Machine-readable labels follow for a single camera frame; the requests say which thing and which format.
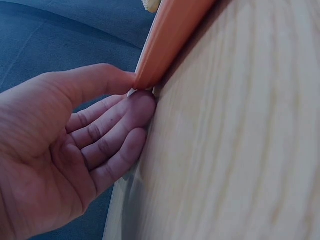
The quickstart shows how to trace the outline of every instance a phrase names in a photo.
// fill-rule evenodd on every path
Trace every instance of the hand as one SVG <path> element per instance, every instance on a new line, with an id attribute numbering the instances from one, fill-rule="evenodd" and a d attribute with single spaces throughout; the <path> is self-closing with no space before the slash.
<path id="1" fill-rule="evenodd" d="M 0 239 L 60 228 L 139 158 L 151 93 L 107 64 L 52 72 L 0 94 Z M 81 103 L 108 97 L 72 114 Z"/>

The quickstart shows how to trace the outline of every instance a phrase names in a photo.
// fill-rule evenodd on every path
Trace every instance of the blue upholstery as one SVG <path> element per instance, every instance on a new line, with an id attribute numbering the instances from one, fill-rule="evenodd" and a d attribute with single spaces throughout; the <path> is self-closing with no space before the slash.
<path id="1" fill-rule="evenodd" d="M 153 19 L 141 0 L 0 0 L 0 93 L 45 72 L 97 63 L 134 71 Z M 33 239 L 102 239 L 111 194 Z"/>

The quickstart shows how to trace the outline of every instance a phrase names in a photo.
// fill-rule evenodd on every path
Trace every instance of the wood grain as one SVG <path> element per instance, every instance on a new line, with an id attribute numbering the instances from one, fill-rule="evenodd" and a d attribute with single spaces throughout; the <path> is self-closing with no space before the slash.
<path id="1" fill-rule="evenodd" d="M 106 240 L 320 239 L 320 1 L 212 19 L 160 91 Z"/>

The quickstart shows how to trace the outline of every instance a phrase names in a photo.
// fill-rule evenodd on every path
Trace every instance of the orange edge banding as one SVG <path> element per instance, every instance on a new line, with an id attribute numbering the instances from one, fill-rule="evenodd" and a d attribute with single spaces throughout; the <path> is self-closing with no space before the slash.
<path id="1" fill-rule="evenodd" d="M 162 0 L 136 69 L 133 89 L 154 87 L 216 0 Z"/>

